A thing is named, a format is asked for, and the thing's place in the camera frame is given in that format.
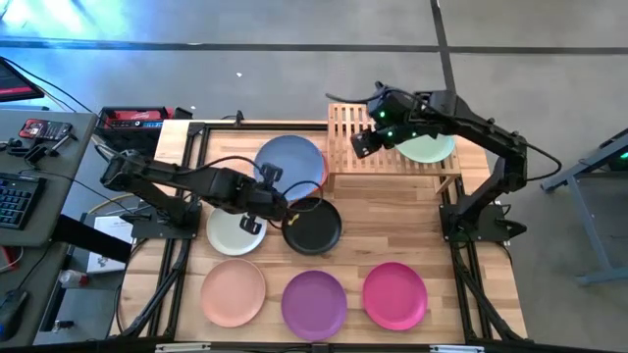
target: concrete floor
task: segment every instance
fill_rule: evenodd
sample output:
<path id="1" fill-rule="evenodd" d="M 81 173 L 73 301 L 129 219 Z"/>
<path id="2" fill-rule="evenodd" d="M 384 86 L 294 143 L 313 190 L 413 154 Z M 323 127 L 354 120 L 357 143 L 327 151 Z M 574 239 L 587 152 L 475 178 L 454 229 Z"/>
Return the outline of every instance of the concrete floor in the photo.
<path id="1" fill-rule="evenodd" d="M 439 53 L 400 49 L 417 51 L 413 46 L 439 43 L 429 0 L 76 0 L 78 10 L 72 1 L 53 8 L 45 7 L 50 1 L 26 2 L 32 9 L 37 4 L 48 9 L 53 20 L 32 11 L 27 24 L 0 26 L 0 34 L 153 43 L 396 46 L 396 52 L 377 53 L 338 47 L 324 52 L 0 49 L 1 55 L 66 88 L 93 110 L 103 105 L 194 106 L 195 117 L 205 119 L 237 109 L 250 119 L 325 119 L 325 92 L 366 96 L 375 79 L 408 90 L 445 88 Z M 440 5 L 451 46 L 628 46 L 623 21 L 628 3 L 621 0 L 441 0 Z M 624 55 L 451 54 L 450 60 L 457 91 L 476 113 L 519 130 L 567 167 L 626 128 Z M 530 176 L 553 168 L 532 152 L 529 165 Z M 103 191 L 97 181 L 103 168 L 90 149 L 78 179 Z M 598 267 L 569 193 L 558 189 L 545 195 L 532 182 L 501 200 L 513 204 L 512 220 L 528 226 L 527 233 L 512 241 L 511 251 L 530 337 L 542 343 L 628 350 L 628 282 L 581 287 L 574 280 Z M 77 186 L 65 213 L 78 217 L 99 202 Z M 60 319 L 72 318 L 78 327 L 41 335 L 37 341 L 104 336 L 111 310 L 85 315 L 82 308 L 95 307 L 86 305 L 94 301 L 111 303 L 111 295 L 109 290 L 71 293 Z"/>

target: wooden tabletop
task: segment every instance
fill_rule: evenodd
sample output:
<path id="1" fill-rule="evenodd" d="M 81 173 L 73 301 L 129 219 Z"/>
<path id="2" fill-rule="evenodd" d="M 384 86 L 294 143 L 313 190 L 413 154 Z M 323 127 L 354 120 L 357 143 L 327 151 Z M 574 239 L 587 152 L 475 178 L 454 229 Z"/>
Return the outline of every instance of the wooden tabletop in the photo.
<path id="1" fill-rule="evenodd" d="M 181 163 L 188 122 L 164 123 L 156 159 Z M 326 151 L 325 131 L 212 131 L 207 162 L 228 155 L 254 158 L 261 145 L 280 134 L 309 138 Z M 484 150 L 457 139 L 460 168 L 467 192 L 472 192 L 489 175 Z M 194 145 L 195 163 L 199 143 Z M 252 174 L 251 166 L 228 161 L 222 166 Z M 200 310 L 200 286 L 207 273 L 229 258 L 212 248 L 206 236 L 207 217 L 212 208 L 204 205 L 198 236 L 192 242 L 187 266 L 176 340 L 299 342 L 284 324 L 282 292 L 288 282 L 306 270 L 322 270 L 342 283 L 348 299 L 346 322 L 329 342 L 347 343 L 455 343 L 463 342 L 460 314 L 448 246 L 443 243 L 438 206 L 431 176 L 339 176 L 334 198 L 343 222 L 338 245 L 321 256 L 304 256 L 291 250 L 279 231 L 269 227 L 261 245 L 242 258 L 260 268 L 267 282 L 266 301 L 259 314 L 239 328 L 220 328 Z M 133 257 L 125 277 L 121 320 L 127 327 L 155 290 L 164 241 L 148 241 Z M 512 269 L 503 250 L 491 243 L 478 243 L 478 258 L 488 297 L 513 330 L 525 336 Z M 368 272 L 386 261 L 412 267 L 424 279 L 429 310 L 423 321 L 407 331 L 380 328 L 361 305 L 361 288 Z M 160 333 L 165 327 L 171 296 L 166 297 Z M 480 332 L 477 306 L 470 300 L 474 327 Z"/>

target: desk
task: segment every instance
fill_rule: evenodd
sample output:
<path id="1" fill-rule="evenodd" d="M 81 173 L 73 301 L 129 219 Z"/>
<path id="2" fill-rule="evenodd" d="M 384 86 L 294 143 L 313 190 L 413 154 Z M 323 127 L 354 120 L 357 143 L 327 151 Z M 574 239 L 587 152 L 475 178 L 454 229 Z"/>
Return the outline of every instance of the desk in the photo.
<path id="1" fill-rule="evenodd" d="M 182 161 L 188 122 L 167 121 L 157 147 L 156 159 L 169 163 Z M 285 131 L 211 131 L 207 162 L 238 154 L 254 158 L 268 139 Z M 309 138 L 326 152 L 325 131 L 295 133 Z M 488 175 L 484 150 L 458 139 L 457 151 L 463 177 L 470 178 L 467 192 Z M 196 161 L 198 144 L 191 161 Z M 228 161 L 222 166 L 251 175 L 251 167 L 242 161 Z M 278 230 L 270 228 L 266 238 L 253 252 L 242 256 L 257 265 L 267 282 L 267 297 L 260 313 L 240 328 L 220 328 L 210 323 L 200 310 L 200 286 L 209 270 L 227 259 L 209 244 L 206 220 L 212 208 L 204 205 L 198 236 L 192 242 L 181 304 L 176 340 L 203 341 L 302 341 L 289 331 L 281 314 L 282 292 L 289 280 L 311 269 L 327 271 L 342 283 L 349 311 L 342 329 L 329 342 L 346 343 L 428 343 L 462 342 L 462 327 L 453 279 L 449 248 L 442 241 L 438 207 L 430 177 L 339 176 L 334 198 L 344 232 L 339 244 L 321 256 L 303 256 L 291 250 Z M 484 287 L 499 312 L 512 328 L 525 336 L 512 270 L 503 250 L 494 244 L 478 243 Z M 122 289 L 124 327 L 144 307 L 157 282 L 164 241 L 148 241 L 132 259 Z M 429 311 L 423 322 L 408 331 L 390 331 L 374 324 L 362 310 L 361 286 L 368 272 L 386 261 L 403 262 L 426 281 Z M 166 298 L 159 332 L 163 331 L 169 312 Z M 475 328 L 479 332 L 477 306 L 470 300 Z"/>
<path id="2" fill-rule="evenodd" d="M 59 157 L 46 157 L 38 165 L 43 171 L 75 177 L 82 155 L 89 143 L 89 137 L 94 129 L 96 117 L 92 114 L 82 113 L 0 110 L 0 126 L 2 127 L 0 140 L 16 137 L 26 119 L 43 119 L 73 125 L 73 132 L 78 141 L 71 141 L 67 146 L 62 147 L 59 150 Z M 29 144 L 27 140 L 23 140 L 23 142 L 26 146 Z M 5 173 L 17 173 L 28 169 L 22 158 L 9 156 L 6 152 L 0 152 L 0 166 L 2 172 Z M 30 246 L 25 247 L 24 256 L 19 262 L 17 270 L 0 274 L 0 291 L 2 293 L 16 288 L 26 273 L 43 255 L 45 247 L 40 245 L 47 244 L 47 239 L 52 234 L 72 184 L 69 180 L 57 176 L 41 175 L 38 177 L 45 177 L 48 181 L 25 230 L 0 228 L 0 244 Z M 0 342 L 0 348 L 32 344 L 67 252 L 67 244 L 53 243 L 50 245 L 46 258 L 32 272 L 25 284 L 25 289 L 30 296 L 20 330 L 10 340 Z"/>

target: plate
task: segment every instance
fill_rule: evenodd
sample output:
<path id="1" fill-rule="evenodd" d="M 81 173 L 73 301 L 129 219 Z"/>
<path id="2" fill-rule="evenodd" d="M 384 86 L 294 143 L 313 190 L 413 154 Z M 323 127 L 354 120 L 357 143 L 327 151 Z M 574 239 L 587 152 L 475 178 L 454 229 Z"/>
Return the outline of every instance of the plate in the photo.
<path id="1" fill-rule="evenodd" d="M 320 183 L 325 172 L 323 154 L 318 147 L 307 138 L 296 135 L 278 136 L 266 142 L 257 152 L 255 163 L 260 167 L 264 163 L 271 163 L 284 170 L 282 178 L 273 184 L 280 192 L 285 192 L 299 181 L 312 180 Z M 254 172 L 255 178 L 261 181 L 262 176 L 257 169 Z M 296 186 L 288 192 L 286 199 L 298 200 L 316 188 L 311 183 Z"/>
<path id="2" fill-rule="evenodd" d="M 395 148 L 408 159 L 419 163 L 436 163 L 453 152 L 453 136 L 438 134 L 436 139 L 423 135 L 398 144 Z"/>
<path id="3" fill-rule="evenodd" d="M 362 287 L 366 314 L 382 328 L 404 330 L 423 320 L 428 290 L 411 268 L 396 262 L 371 270 Z"/>
<path id="4" fill-rule="evenodd" d="M 262 225 L 258 234 L 253 235 L 239 227 L 242 214 L 232 215 L 221 209 L 215 209 L 207 219 L 207 239 L 218 252 L 229 256 L 244 255 L 262 242 L 268 223 L 261 218 L 255 219 Z"/>
<path id="5" fill-rule="evenodd" d="M 200 288 L 205 317 L 223 328 L 235 328 L 257 315 L 266 297 L 266 282 L 259 269 L 242 259 L 216 265 Z"/>
<path id="6" fill-rule="evenodd" d="M 282 235 L 292 250 L 303 255 L 319 255 L 339 242 L 342 219 L 332 203 L 318 197 L 306 197 L 290 206 L 295 210 L 312 210 L 282 221 Z"/>
<path id="7" fill-rule="evenodd" d="M 332 275 L 306 271 L 294 277 L 282 296 L 282 315 L 297 336 L 318 341 L 336 334 L 346 319 L 346 294 Z"/>

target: red power supply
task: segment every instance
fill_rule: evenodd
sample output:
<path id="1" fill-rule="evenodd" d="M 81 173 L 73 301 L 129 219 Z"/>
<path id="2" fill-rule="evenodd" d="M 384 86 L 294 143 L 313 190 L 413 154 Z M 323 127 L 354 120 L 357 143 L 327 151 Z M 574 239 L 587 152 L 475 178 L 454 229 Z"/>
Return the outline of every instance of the red power supply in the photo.
<path id="1" fill-rule="evenodd" d="M 161 127 L 166 120 L 191 120 L 192 113 L 181 108 L 104 107 L 96 135 L 117 151 L 136 149 L 152 156 Z"/>

